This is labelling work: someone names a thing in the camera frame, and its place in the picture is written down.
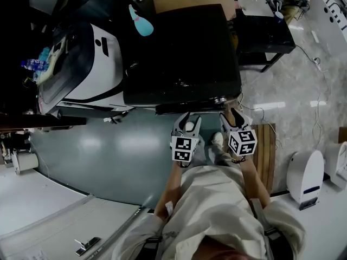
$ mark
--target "white shirt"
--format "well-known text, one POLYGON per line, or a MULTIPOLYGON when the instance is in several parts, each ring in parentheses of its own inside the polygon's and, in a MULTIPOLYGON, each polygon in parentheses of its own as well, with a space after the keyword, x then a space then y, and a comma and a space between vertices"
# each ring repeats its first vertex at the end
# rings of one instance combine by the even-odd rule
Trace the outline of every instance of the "white shirt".
MULTIPOLYGON (((238 168, 194 167, 182 176, 182 197, 163 229, 162 259, 189 260, 204 236, 257 259, 265 258, 264 230, 245 199, 238 168)), ((303 249, 305 230, 285 204, 275 201, 264 209, 265 217, 288 239, 294 255, 303 249)), ((148 215, 113 251, 112 260, 133 260, 163 222, 148 215)))

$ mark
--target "white shoe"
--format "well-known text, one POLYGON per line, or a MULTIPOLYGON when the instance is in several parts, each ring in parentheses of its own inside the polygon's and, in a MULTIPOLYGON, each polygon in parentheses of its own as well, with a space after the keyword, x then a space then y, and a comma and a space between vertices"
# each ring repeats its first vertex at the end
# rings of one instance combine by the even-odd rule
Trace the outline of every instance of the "white shoe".
POLYGON ((220 146, 223 148, 224 138, 221 132, 217 132, 212 137, 212 144, 220 146))
POLYGON ((188 121, 188 122, 185 124, 185 130, 186 130, 187 132, 192 131, 193 128, 194 128, 194 123, 192 123, 191 121, 188 121))

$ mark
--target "brown pants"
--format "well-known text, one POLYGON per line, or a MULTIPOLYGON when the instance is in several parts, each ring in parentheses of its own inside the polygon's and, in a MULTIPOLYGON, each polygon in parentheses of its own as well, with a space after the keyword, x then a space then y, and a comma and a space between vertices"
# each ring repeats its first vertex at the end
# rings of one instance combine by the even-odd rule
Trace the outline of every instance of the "brown pants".
POLYGON ((295 6, 295 0, 284 0, 281 8, 281 13, 284 16, 284 20, 289 24, 295 15, 297 15, 299 7, 295 6))

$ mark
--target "white cube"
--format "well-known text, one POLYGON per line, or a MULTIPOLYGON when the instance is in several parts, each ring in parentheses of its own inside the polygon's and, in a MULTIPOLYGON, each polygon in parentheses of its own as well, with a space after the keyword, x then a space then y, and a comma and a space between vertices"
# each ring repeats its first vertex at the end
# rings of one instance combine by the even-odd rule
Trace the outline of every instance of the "white cube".
POLYGON ((229 147, 237 156, 254 154, 257 138, 255 130, 230 132, 229 147))
POLYGON ((198 138, 189 138, 185 136, 172 136, 172 159, 190 163, 199 142, 198 138))

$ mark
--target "gray pants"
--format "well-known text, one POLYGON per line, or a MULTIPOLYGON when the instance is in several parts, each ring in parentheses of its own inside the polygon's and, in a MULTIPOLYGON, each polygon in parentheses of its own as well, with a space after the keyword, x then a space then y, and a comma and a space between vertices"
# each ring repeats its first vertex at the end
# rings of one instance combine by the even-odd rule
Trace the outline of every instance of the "gray pants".
POLYGON ((205 141, 199 135, 198 147, 196 148, 189 167, 207 166, 211 164, 227 167, 235 166, 229 153, 221 150, 218 145, 209 145, 205 147, 205 141))

